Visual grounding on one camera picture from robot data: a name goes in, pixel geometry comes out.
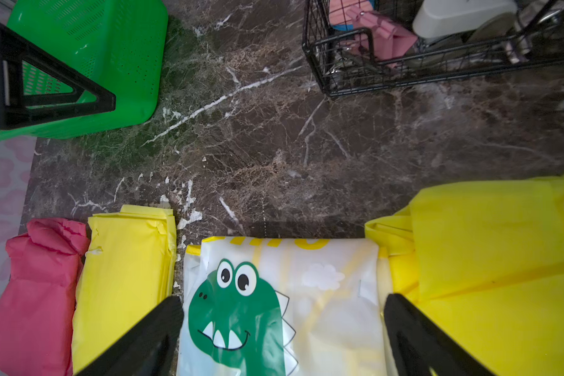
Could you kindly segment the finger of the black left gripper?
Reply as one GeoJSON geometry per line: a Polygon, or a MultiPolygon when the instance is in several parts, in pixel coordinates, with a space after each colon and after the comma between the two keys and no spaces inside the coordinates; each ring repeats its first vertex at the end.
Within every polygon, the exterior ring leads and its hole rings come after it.
{"type": "Polygon", "coordinates": [[[0,131],[114,111],[116,95],[0,23],[0,131]],[[28,63],[70,92],[24,93],[28,63]]]}

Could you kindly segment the white dinosaur print raincoat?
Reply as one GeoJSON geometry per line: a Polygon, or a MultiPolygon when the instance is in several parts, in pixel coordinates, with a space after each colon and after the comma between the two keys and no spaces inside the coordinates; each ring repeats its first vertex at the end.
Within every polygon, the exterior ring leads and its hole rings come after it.
{"type": "Polygon", "coordinates": [[[385,375],[389,264],[368,239],[186,249],[179,375],[385,375]]]}

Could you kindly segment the plain yellow raincoat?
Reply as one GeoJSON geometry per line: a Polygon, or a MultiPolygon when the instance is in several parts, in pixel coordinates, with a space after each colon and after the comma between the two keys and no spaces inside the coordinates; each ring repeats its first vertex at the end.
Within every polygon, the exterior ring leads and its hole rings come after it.
{"type": "Polygon", "coordinates": [[[78,373],[172,293],[175,216],[123,205],[89,218],[91,243],[76,288],[72,366],[78,373]]]}

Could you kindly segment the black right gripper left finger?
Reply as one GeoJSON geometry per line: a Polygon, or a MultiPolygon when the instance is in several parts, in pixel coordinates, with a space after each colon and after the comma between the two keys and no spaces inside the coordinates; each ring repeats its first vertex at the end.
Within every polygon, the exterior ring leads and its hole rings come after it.
{"type": "Polygon", "coordinates": [[[183,301],[169,296],[80,375],[168,375],[183,325],[183,301]]]}

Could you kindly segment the pink raincoat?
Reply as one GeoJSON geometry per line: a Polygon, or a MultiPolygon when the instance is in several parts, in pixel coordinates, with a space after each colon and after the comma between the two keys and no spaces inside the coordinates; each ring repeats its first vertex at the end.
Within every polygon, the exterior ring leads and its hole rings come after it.
{"type": "Polygon", "coordinates": [[[72,374],[75,290],[90,240],[86,224],[33,219],[6,242],[10,279],[0,298],[0,371],[72,374]]]}

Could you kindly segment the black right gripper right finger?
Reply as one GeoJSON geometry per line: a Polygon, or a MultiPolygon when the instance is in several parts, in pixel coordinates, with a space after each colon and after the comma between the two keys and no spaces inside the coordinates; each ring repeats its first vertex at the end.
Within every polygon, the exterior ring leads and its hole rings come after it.
{"type": "Polygon", "coordinates": [[[401,294],[387,297],[384,321],[399,375],[492,374],[401,294]]]}

